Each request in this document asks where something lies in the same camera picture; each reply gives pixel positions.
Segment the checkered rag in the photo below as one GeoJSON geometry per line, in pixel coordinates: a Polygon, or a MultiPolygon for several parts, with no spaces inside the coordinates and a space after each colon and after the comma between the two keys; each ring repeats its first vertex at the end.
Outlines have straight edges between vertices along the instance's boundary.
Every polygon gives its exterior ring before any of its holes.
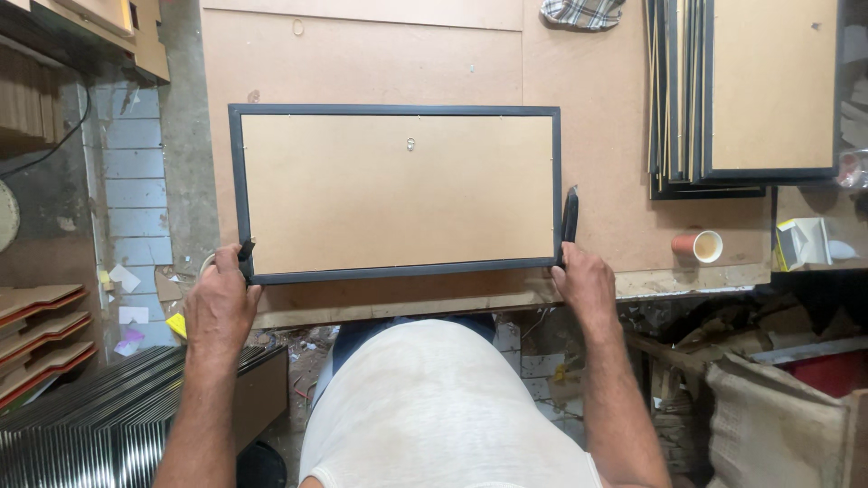
{"type": "Polygon", "coordinates": [[[543,0],[540,11],[551,23],[599,30],[621,21],[624,0],[543,0]]]}

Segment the blue jeans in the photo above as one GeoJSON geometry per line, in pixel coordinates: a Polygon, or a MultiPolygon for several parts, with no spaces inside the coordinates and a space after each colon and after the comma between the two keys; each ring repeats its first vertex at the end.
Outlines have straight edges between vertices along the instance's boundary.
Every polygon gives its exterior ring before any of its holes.
{"type": "MultiPolygon", "coordinates": [[[[389,327],[399,326],[408,322],[416,322],[425,318],[393,317],[391,319],[359,320],[342,324],[338,331],[338,338],[334,340],[334,346],[325,358],[325,364],[319,371],[317,389],[313,392],[313,407],[316,407],[319,397],[322,396],[332,377],[344,365],[368,339],[383,332],[389,327]]],[[[494,317],[490,313],[471,313],[467,315],[450,315],[441,320],[455,322],[469,328],[483,336],[485,340],[494,342],[496,326],[494,317]]]]}

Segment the white tank top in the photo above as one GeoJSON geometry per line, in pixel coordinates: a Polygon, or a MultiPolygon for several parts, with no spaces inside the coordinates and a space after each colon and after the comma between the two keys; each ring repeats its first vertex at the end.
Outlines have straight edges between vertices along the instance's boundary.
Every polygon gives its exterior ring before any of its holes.
{"type": "Polygon", "coordinates": [[[307,425],[299,483],[308,476],[325,488],[602,488],[495,347],[443,320],[389,328],[342,365],[307,425]]]}

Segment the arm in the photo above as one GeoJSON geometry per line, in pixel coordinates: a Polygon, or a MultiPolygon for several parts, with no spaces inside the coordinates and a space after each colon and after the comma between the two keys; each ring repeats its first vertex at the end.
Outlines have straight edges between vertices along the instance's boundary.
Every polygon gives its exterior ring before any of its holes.
{"type": "Polygon", "coordinates": [[[627,359],[615,311],[615,274],[600,256],[564,242],[557,291],[575,312],[588,348],[584,418],[588,451],[604,486],[668,488],[666,462],[627,359]]]}
{"type": "Polygon", "coordinates": [[[232,400],[238,357],[250,333],[262,287],[245,289],[240,246],[221,247],[216,266],[199,278],[184,302],[187,361],[155,488],[235,486],[232,400]]]}

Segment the black wire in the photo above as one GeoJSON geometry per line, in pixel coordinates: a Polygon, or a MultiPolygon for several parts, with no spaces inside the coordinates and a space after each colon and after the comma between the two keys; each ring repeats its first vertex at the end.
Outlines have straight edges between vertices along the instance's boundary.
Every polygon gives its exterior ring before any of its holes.
{"type": "Polygon", "coordinates": [[[45,161],[46,159],[49,158],[49,156],[53,155],[63,145],[63,143],[66,142],[78,130],[78,128],[80,128],[82,126],[82,124],[84,123],[84,120],[87,119],[88,115],[90,114],[90,91],[87,88],[85,88],[84,93],[87,94],[87,96],[88,96],[88,106],[87,106],[87,108],[84,109],[84,115],[82,115],[82,119],[80,121],[78,121],[76,126],[74,128],[72,128],[60,140],[60,142],[58,142],[57,145],[49,151],[48,154],[44,155],[43,157],[41,157],[35,161],[28,162],[27,164],[23,164],[23,165],[15,168],[15,169],[12,169],[11,171],[7,171],[6,173],[0,174],[0,179],[5,179],[9,176],[14,175],[15,173],[18,173],[19,171],[24,171],[25,169],[33,166],[34,164],[45,161]]]}

